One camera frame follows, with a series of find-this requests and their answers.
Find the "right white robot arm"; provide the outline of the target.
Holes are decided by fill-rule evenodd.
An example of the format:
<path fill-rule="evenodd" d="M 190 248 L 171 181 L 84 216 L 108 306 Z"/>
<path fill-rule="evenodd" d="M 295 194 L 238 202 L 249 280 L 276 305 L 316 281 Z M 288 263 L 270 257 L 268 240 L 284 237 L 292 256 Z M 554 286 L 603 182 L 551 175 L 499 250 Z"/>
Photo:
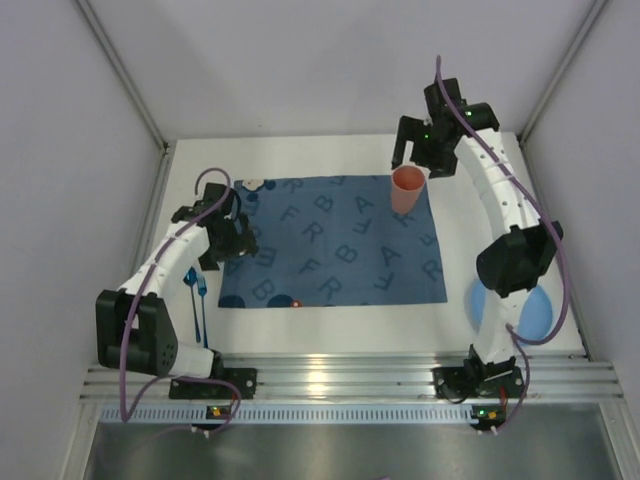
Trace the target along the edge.
<path fill-rule="evenodd" d="M 517 179 L 488 104 L 468 103 L 455 78 L 436 78 L 424 96 L 428 120 L 399 120 L 391 204 L 394 212 L 406 214 L 427 179 L 451 177 L 459 166 L 470 175 L 493 238 L 476 259 L 485 289 L 482 321 L 463 365 L 443 369 L 436 377 L 449 388 L 477 391 L 489 382 L 518 377 L 514 352 L 519 342 L 514 335 L 563 232 L 559 223 L 544 219 Z"/>

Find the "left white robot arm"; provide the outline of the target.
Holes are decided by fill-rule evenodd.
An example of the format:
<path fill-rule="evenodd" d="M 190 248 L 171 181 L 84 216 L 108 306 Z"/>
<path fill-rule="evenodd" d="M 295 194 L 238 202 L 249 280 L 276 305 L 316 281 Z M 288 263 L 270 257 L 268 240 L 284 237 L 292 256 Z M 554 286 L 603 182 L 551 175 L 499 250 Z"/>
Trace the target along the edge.
<path fill-rule="evenodd" d="M 217 353 L 178 340 L 166 301 L 190 269 L 217 271 L 224 262 L 257 252 L 239 194 L 208 183 L 201 199 L 173 214 L 161 243 L 136 273 L 97 297 L 99 363 L 157 377 L 211 378 Z"/>

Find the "blue lettered cloth placemat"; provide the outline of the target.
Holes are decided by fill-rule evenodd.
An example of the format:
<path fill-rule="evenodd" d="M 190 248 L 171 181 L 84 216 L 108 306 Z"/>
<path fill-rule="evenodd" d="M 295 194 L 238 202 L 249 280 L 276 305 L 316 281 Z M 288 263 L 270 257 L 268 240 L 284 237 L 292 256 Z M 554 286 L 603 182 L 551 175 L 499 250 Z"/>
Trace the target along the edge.
<path fill-rule="evenodd" d="M 219 307 L 446 302 L 426 190 L 400 215 L 387 175 L 238 180 L 234 189 L 258 251 L 225 265 Z"/>

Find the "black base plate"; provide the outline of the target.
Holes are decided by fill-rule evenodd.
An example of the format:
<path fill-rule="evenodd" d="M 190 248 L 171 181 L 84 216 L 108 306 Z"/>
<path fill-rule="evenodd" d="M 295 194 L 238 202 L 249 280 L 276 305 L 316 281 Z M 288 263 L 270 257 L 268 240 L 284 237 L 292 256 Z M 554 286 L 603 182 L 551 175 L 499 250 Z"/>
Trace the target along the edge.
<path fill-rule="evenodd" d="M 258 371 L 255 368 L 225 367 L 214 379 L 219 384 L 184 379 L 171 381 L 169 398 L 172 400 L 242 400 L 254 398 Z"/>
<path fill-rule="evenodd" d="M 436 397 L 451 403 L 475 399 L 517 398 L 524 390 L 519 367 L 480 379 L 463 367 L 439 367 L 432 371 Z"/>

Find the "blue plastic plate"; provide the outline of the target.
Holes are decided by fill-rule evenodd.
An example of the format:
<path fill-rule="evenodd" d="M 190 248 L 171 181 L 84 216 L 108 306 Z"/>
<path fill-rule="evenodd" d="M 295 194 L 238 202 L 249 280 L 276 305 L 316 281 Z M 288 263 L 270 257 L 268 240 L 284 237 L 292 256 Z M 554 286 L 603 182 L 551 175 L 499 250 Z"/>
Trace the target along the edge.
<path fill-rule="evenodd" d="M 468 288 L 465 295 L 466 313 L 475 332 L 483 321 L 487 290 L 476 279 Z M 517 334 L 529 340 L 543 339 L 552 328 L 553 310 L 551 300 L 541 286 L 536 286 L 529 292 L 520 314 Z"/>

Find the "aluminium front rail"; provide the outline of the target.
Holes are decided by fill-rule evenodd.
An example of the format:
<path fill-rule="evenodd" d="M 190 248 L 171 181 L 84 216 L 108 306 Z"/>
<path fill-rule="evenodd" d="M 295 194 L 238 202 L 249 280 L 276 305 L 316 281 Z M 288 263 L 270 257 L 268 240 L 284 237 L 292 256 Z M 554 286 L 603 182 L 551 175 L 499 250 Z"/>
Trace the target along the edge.
<path fill-rule="evenodd" d="M 383 355 L 230 355 L 225 364 L 257 370 L 257 401 L 435 403 L 432 370 L 458 366 L 460 356 Z M 526 401 L 609 403 L 624 399 L 613 366 L 582 357 L 530 358 Z"/>

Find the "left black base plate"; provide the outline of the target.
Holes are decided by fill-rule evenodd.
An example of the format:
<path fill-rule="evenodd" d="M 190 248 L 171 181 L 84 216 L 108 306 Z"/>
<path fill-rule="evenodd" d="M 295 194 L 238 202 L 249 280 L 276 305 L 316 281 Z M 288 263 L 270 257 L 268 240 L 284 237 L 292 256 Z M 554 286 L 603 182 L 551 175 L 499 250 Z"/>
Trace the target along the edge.
<path fill-rule="evenodd" d="M 258 371 L 255 368 L 225 367 L 214 379 L 219 384 L 184 379 L 171 381 L 169 398 L 172 400 L 242 400 L 254 398 Z"/>

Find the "pink plastic cup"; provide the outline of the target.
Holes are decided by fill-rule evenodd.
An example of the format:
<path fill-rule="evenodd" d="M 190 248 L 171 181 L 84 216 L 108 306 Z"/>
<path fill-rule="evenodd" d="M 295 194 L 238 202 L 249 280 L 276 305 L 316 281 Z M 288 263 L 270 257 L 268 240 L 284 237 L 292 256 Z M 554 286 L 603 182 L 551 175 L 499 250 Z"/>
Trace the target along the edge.
<path fill-rule="evenodd" d="M 391 174 L 391 207 L 397 214 L 409 213 L 425 186 L 423 171 L 412 165 L 398 167 Z"/>

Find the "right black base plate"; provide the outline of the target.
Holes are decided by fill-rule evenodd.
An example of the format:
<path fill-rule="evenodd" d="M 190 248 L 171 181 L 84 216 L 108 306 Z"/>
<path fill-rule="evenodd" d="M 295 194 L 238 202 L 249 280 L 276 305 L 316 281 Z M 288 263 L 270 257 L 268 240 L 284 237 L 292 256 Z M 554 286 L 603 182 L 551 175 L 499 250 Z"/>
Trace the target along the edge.
<path fill-rule="evenodd" d="M 439 367 L 432 371 L 436 397 L 451 403 L 475 399 L 517 398 L 524 390 L 519 367 L 480 379 L 463 367 Z"/>

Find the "blue plastic spoon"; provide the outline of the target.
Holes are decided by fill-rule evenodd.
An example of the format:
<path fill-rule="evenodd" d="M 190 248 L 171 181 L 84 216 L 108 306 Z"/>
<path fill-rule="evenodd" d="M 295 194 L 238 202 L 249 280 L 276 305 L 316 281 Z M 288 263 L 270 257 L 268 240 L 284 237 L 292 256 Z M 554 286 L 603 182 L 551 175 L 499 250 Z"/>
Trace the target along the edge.
<path fill-rule="evenodd" d="M 201 329 L 198 319 L 198 312 L 196 307 L 196 286 L 198 282 L 198 273 L 194 267 L 191 267 L 187 274 L 184 277 L 184 283 L 190 287 L 191 294 L 191 303 L 192 303 L 192 313 L 194 319 L 194 331 L 195 331 L 195 339 L 197 343 L 202 341 Z"/>

